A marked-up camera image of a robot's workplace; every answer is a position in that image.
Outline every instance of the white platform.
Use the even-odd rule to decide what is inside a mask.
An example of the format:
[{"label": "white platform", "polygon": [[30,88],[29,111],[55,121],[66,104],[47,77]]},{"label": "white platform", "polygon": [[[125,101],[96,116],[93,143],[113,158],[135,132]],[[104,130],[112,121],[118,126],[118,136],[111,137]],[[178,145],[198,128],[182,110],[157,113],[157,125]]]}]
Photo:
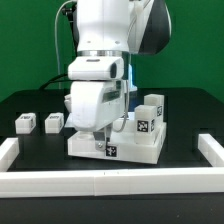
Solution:
[{"label": "white platform", "polygon": [[[132,125],[131,122],[127,123],[127,127]],[[155,143],[152,145],[136,144],[133,132],[125,130],[122,133],[112,132],[106,150],[97,150],[92,133],[77,132],[68,139],[68,155],[156,164],[165,136],[166,123],[161,125]]]}]

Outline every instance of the white plastic casing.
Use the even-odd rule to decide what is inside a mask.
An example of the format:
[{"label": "white plastic casing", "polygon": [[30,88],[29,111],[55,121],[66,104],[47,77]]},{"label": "white plastic casing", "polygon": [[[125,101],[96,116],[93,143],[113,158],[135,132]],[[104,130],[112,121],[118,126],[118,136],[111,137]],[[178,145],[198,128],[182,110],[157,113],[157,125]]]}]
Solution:
[{"label": "white plastic casing", "polygon": [[152,145],[155,142],[156,107],[140,105],[135,108],[135,143]]},{"label": "white plastic casing", "polygon": [[116,92],[116,81],[77,81],[71,86],[72,122],[78,131],[97,131],[124,113],[124,85],[120,95],[104,100],[106,94]]},{"label": "white plastic casing", "polygon": [[124,60],[121,57],[77,57],[68,67],[71,80],[121,79]]},{"label": "white plastic casing", "polygon": [[64,126],[63,113],[51,113],[45,120],[46,133],[59,133]]},{"label": "white plastic casing", "polygon": [[17,134],[30,134],[36,127],[36,115],[34,113],[22,114],[16,121]]},{"label": "white plastic casing", "polygon": [[128,52],[128,4],[129,0],[78,1],[78,51],[119,50]]}]

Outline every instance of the green wall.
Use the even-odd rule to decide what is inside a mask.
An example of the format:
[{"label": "green wall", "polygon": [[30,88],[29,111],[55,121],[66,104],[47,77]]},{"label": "green wall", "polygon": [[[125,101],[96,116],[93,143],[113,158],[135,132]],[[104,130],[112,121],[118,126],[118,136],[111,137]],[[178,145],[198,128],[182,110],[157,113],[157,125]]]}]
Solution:
[{"label": "green wall", "polygon": [[198,87],[224,102],[224,1],[167,0],[172,38],[156,56],[138,56],[139,87]]},{"label": "green wall", "polygon": [[[0,2],[0,100],[18,90],[37,89],[57,75],[54,19],[63,2]],[[198,87],[224,102],[224,1],[166,2],[173,26],[171,41],[156,56],[133,57],[137,86]],[[64,17],[59,39],[66,68],[73,48]]]},{"label": "green wall", "polygon": [[[57,75],[54,21],[63,2],[0,1],[0,100],[18,90],[37,89]],[[63,16],[59,21],[59,47],[68,64],[73,51],[69,25]]]}]

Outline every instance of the small white block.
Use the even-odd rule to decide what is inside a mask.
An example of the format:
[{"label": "small white block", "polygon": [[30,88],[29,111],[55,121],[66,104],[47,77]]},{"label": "small white block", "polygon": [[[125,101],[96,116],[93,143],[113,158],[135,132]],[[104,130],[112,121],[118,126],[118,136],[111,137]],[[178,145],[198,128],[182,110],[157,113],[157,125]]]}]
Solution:
[{"label": "small white block", "polygon": [[164,117],[164,95],[150,94],[144,97],[144,105],[156,106],[157,117],[156,117],[156,132],[160,128],[163,117]]},{"label": "small white block", "polygon": [[51,113],[45,120],[46,133],[59,133],[64,126],[63,113]]},{"label": "small white block", "polygon": [[155,118],[157,116],[155,106],[140,105],[135,108],[134,139],[137,144],[154,144]]},{"label": "small white block", "polygon": [[18,138],[7,138],[0,146],[0,172],[7,171],[18,154]]},{"label": "small white block", "polygon": [[34,113],[21,114],[15,121],[17,134],[30,134],[36,127],[36,115]]}]

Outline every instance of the white border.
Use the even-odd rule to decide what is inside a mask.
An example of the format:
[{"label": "white border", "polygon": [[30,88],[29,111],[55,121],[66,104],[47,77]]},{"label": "white border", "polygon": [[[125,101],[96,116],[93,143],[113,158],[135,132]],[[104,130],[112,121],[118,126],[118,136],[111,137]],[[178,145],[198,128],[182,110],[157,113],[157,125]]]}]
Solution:
[{"label": "white border", "polygon": [[[209,146],[218,153],[220,145],[214,141],[200,135],[199,149]],[[12,138],[0,148],[12,160],[17,146],[18,139]],[[209,192],[224,192],[224,167],[0,173],[1,198]]]}]

